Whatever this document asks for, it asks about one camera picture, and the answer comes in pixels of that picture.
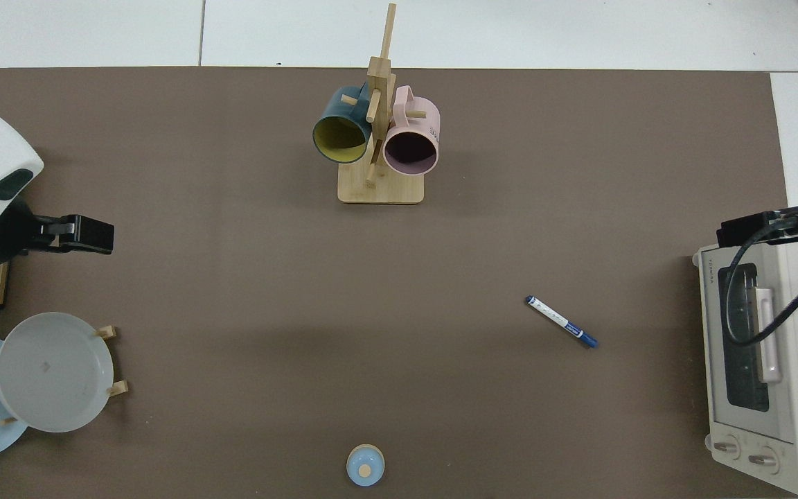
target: dark green mug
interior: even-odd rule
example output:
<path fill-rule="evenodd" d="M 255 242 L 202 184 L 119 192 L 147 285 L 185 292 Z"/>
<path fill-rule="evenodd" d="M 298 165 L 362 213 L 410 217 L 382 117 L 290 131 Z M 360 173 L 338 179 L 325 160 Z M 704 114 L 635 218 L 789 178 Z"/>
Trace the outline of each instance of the dark green mug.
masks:
<path fill-rule="evenodd" d="M 354 105 L 344 102 L 344 95 L 357 102 Z M 370 100 L 368 83 L 361 87 L 341 87 L 332 95 L 313 127 L 313 143 L 323 156 L 336 162 L 353 162 L 365 154 L 371 136 L 371 123 L 365 121 Z"/>

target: small blue bowl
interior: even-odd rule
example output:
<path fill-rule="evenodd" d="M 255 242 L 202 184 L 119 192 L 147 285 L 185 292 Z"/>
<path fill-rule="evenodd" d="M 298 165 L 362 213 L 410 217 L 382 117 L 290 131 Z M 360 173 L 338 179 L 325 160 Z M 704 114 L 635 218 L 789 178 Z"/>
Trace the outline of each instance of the small blue bowl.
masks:
<path fill-rule="evenodd" d="M 357 446 L 346 458 L 346 474 L 359 487 L 370 487 L 384 476 L 384 455 L 370 444 Z"/>

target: oven door handle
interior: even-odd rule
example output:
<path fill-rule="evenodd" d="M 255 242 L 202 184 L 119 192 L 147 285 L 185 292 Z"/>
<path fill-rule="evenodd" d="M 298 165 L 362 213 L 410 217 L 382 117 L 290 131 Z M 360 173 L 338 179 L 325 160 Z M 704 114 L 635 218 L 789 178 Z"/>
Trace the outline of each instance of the oven door handle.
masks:
<path fill-rule="evenodd" d="M 775 318 L 775 307 L 773 304 L 774 293 L 771 288 L 753 287 L 747 290 L 750 294 L 750 306 L 754 317 L 753 334 L 761 332 Z M 759 342 L 759 381 L 763 383 L 780 383 L 784 376 L 781 375 L 778 363 L 778 338 L 777 335 L 769 335 L 768 338 Z"/>

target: mug rack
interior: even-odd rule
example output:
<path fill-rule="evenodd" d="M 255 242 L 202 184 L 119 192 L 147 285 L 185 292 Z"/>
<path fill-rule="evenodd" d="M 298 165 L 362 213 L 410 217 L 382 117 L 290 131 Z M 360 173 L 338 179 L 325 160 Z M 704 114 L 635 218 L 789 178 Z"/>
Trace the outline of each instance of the mug rack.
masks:
<path fill-rule="evenodd" d="M 389 59 L 395 18 L 396 4 L 390 3 L 383 43 L 380 45 L 380 57 L 371 57 L 368 63 L 370 103 L 365 121 L 371 123 L 371 138 L 361 158 L 338 164 L 338 199 L 342 202 L 417 204 L 424 200 L 423 175 L 397 173 L 384 161 L 383 145 L 391 116 L 390 99 L 396 89 L 396 74 L 391 72 Z M 345 95 L 342 96 L 342 101 L 354 105 L 357 99 Z M 409 114 L 409 117 L 424 116 Z"/>

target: brown tabletop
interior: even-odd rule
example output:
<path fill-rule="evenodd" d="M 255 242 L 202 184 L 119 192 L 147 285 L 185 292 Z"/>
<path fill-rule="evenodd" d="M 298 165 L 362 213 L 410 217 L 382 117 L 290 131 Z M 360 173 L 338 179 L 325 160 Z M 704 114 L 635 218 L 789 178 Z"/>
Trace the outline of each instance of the brown tabletop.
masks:
<path fill-rule="evenodd" d="M 704 448 L 691 265 L 786 205 L 769 76 L 396 73 L 443 117 L 415 206 L 342 204 L 312 144 L 361 69 L 0 69 L 34 212 L 116 227 L 111 256 L 14 259 L 0 338 L 113 324 L 131 386 L 2 452 L 0 497 L 785 495 Z"/>

